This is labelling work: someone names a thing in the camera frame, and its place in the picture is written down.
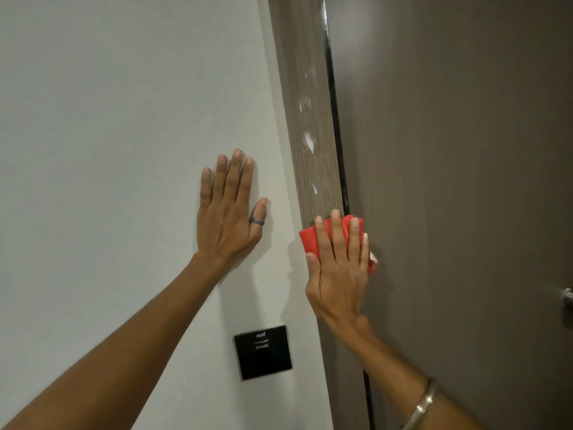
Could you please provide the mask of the red cleaning cloth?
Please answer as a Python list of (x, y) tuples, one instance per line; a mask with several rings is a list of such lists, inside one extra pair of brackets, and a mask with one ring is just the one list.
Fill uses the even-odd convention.
[[(351, 221), (354, 218), (354, 215), (349, 214), (346, 216), (341, 217), (341, 228), (345, 240), (346, 251), (348, 251), (348, 243), (349, 243), (349, 231)], [(359, 241), (360, 247), (362, 247), (363, 242), (363, 228), (364, 228), (364, 219), (358, 218), (359, 221)], [(332, 220), (331, 218), (324, 219), (324, 226), (326, 228), (326, 233), (328, 238), (332, 240)], [(316, 232), (316, 226), (312, 225), (310, 228), (304, 229), (299, 232), (299, 236), (304, 248), (305, 253), (313, 253), (318, 259), (320, 258), (320, 249), (319, 249), (319, 241)], [(376, 270), (377, 259), (372, 252), (369, 253), (369, 264), (368, 264), (368, 273), (373, 274)]]

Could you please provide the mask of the person's left forearm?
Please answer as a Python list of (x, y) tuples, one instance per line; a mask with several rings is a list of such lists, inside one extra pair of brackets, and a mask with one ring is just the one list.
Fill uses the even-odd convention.
[(2, 430), (131, 430), (191, 322), (237, 260), (198, 251), (171, 284)]

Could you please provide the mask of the wooden door frame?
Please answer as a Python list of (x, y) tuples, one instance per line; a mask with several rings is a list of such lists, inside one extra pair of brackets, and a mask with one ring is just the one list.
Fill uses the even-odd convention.
[[(267, 0), (302, 228), (345, 212), (336, 93), (329, 80), (325, 0)], [(334, 430), (371, 430), (362, 367), (324, 321), (318, 325)]]

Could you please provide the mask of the person's left hand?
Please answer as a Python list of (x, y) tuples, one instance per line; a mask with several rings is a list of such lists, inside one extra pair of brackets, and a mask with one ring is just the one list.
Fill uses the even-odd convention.
[(199, 208), (197, 214), (198, 254), (221, 276), (246, 258), (261, 241), (249, 240), (249, 218), (257, 203), (253, 206), (250, 203), (255, 161), (245, 156), (244, 152), (236, 200), (224, 201), (225, 181), (232, 156), (218, 156), (212, 170), (211, 204), (207, 209)]

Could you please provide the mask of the person's right hand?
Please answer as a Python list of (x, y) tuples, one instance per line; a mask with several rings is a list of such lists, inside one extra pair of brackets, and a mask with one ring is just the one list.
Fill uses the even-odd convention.
[(322, 318), (335, 335), (341, 336), (355, 329), (363, 318), (362, 303), (369, 280), (369, 274), (363, 273), (359, 266), (359, 221), (357, 217), (351, 221), (347, 264), (334, 260), (321, 216), (315, 218), (315, 226), (320, 249), (320, 296), (307, 296), (307, 299), (315, 315)]

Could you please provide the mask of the black wall switch panel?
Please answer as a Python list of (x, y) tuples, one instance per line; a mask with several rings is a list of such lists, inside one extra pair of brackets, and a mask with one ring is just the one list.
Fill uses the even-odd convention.
[(285, 325), (244, 332), (233, 337), (241, 381), (288, 371), (293, 368)]

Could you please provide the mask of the grey brown door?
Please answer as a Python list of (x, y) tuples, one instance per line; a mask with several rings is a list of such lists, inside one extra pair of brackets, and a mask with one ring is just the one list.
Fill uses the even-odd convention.
[(326, 0), (376, 332), (491, 430), (573, 430), (573, 0)]

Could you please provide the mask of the person's right forearm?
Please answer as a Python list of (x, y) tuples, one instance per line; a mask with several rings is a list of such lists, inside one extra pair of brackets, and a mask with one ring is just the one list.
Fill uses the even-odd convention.
[[(423, 396), (429, 377), (381, 340), (364, 316), (355, 329), (336, 337), (361, 362), (405, 424)], [(417, 430), (485, 430), (485, 427), (439, 387)]]

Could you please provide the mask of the silver metal bangle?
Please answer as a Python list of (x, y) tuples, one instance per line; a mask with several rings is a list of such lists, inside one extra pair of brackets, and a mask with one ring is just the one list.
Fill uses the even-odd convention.
[(427, 381), (426, 389), (416, 405), (414, 412), (412, 412), (408, 421), (401, 427), (401, 430), (417, 430), (427, 411), (433, 405), (438, 389), (439, 384), (437, 383), (437, 380), (430, 377)]

